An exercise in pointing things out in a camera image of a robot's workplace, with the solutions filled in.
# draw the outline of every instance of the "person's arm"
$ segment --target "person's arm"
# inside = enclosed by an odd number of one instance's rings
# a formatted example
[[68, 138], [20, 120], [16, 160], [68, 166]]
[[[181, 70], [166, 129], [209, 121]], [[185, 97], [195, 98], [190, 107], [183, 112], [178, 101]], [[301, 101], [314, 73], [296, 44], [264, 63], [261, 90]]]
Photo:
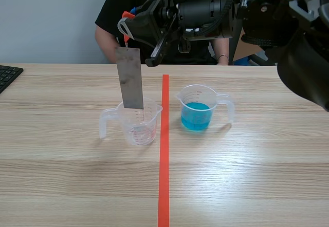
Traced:
[[106, 0], [96, 20], [95, 39], [97, 44], [112, 63], [116, 63], [115, 50], [123, 35], [118, 30], [118, 22], [124, 11], [130, 11], [136, 5], [135, 0]]
[[109, 32], [106, 32], [104, 29], [96, 26], [95, 39], [106, 58], [110, 62], [116, 63], [117, 59], [115, 55], [115, 50], [116, 48], [120, 47], [120, 45], [117, 42], [115, 36], [113, 34], [110, 34]]
[[212, 48], [214, 49], [216, 58], [218, 60], [218, 65], [228, 65], [229, 63], [229, 47], [230, 39], [215, 39], [211, 41]]

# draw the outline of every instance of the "person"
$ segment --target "person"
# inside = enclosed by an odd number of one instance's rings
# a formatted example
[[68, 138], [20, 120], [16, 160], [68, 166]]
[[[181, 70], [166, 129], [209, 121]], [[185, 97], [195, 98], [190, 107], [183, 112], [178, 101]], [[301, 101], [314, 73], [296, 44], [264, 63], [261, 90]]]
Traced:
[[[119, 32], [117, 24], [125, 11], [144, 4], [146, 0], [106, 0], [96, 20], [95, 39], [107, 57], [115, 63], [115, 50], [125, 46], [123, 35]], [[164, 57], [162, 64], [200, 64], [200, 65], [228, 65], [229, 64], [229, 39], [215, 39], [211, 41], [216, 58], [209, 52], [209, 41], [192, 41], [191, 52], [182, 54], [178, 51], [178, 42], [172, 43], [169, 52]], [[153, 48], [132, 39], [129, 47], [139, 48], [141, 62], [150, 58]]]

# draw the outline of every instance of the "bracelet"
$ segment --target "bracelet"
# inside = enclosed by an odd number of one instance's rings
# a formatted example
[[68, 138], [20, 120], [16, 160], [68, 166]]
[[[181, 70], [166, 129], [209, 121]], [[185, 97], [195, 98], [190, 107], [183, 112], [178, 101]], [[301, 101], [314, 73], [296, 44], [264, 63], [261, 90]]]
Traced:
[[218, 59], [217, 59], [217, 62], [218, 62], [218, 61], [219, 61], [219, 59], [220, 59], [221, 57], [223, 57], [223, 56], [227, 57], [228, 61], [230, 61], [230, 58], [229, 58], [229, 56], [227, 56], [227, 55], [225, 55], [225, 54], [222, 54], [222, 55], [220, 55], [220, 56], [218, 57]]

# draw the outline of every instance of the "robotic arm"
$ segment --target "robotic arm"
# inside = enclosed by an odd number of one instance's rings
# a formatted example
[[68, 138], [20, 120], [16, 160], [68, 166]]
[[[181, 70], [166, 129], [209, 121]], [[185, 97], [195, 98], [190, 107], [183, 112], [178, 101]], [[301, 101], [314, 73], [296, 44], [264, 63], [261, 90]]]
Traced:
[[261, 46], [278, 62], [283, 83], [299, 96], [329, 111], [329, 0], [147, 0], [119, 30], [153, 47], [150, 67], [161, 63], [172, 41], [181, 53], [190, 41], [233, 36], [243, 20], [246, 43]]

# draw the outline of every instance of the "black shirt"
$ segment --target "black shirt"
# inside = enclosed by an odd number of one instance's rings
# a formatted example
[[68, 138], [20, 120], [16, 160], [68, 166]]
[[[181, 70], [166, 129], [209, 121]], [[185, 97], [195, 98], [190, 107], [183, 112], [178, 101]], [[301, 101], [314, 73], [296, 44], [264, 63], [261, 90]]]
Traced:
[[[116, 36], [119, 39], [120, 45], [124, 46], [123, 35], [119, 32], [117, 24], [123, 12], [141, 6], [145, 1], [146, 0], [106, 0], [96, 20], [96, 25]], [[177, 46], [178, 42], [172, 43], [162, 64], [217, 64], [217, 61], [212, 58], [209, 53], [209, 41], [191, 42], [191, 52], [189, 54], [181, 54]], [[145, 62], [145, 59], [150, 58], [153, 51], [153, 48], [150, 46], [131, 39], [129, 40], [129, 47], [140, 48], [142, 63]]]

